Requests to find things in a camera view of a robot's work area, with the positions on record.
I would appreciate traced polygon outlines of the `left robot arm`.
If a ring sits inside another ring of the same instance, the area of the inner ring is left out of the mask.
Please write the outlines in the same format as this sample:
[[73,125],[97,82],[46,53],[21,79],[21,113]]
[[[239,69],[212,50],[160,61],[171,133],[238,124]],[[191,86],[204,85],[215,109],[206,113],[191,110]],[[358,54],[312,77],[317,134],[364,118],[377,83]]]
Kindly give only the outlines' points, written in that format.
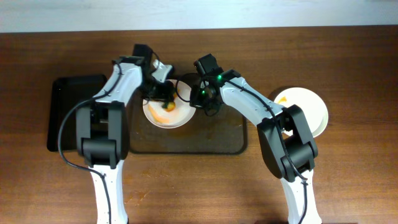
[[137,91],[147,99],[170,101],[172,70],[151,55],[119,57],[104,87],[74,109],[76,145],[93,180],[97,223],[129,221],[123,202],[123,165],[130,148],[127,107]]

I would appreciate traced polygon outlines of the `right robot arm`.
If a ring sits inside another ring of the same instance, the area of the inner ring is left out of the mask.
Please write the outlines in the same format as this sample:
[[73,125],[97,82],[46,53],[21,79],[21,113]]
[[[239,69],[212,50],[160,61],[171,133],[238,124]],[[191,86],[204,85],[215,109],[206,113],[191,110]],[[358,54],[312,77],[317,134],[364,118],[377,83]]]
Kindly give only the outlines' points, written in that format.
[[318,148],[302,109],[267,99],[234,70],[198,76],[190,94],[192,106],[209,111],[227,105],[255,125],[264,163],[281,181],[289,223],[321,223],[313,191]]

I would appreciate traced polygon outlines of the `cream plate with sauce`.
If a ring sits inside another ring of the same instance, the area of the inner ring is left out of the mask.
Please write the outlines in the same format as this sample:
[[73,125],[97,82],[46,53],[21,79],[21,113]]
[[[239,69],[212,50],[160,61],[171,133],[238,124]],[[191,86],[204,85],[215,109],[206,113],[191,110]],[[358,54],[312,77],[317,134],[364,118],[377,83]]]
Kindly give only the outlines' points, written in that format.
[[180,97],[189,97],[191,88],[179,81],[177,93],[174,94],[175,109],[171,112],[164,111],[162,102],[143,100],[142,109],[146,118],[155,126],[165,129],[173,129],[186,124],[193,118],[196,108],[184,102]]

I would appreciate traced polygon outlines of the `white plate with sauce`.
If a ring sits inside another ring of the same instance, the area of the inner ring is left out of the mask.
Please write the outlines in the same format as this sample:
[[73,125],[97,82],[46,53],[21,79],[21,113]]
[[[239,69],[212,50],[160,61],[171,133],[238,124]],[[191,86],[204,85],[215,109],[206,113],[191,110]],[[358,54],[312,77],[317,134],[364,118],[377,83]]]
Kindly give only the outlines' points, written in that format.
[[321,135],[328,125],[328,109],[325,102],[315,92],[301,87],[282,90],[273,101],[282,106],[299,106],[304,112],[314,138]]

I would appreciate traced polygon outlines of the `orange green sponge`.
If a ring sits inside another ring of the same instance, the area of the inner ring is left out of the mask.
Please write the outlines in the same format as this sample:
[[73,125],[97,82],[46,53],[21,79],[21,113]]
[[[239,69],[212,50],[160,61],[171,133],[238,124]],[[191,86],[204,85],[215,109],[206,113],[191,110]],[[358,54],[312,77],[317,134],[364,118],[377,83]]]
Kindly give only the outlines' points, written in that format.
[[166,112],[171,112],[175,109],[175,102],[169,101],[162,104],[161,108]]

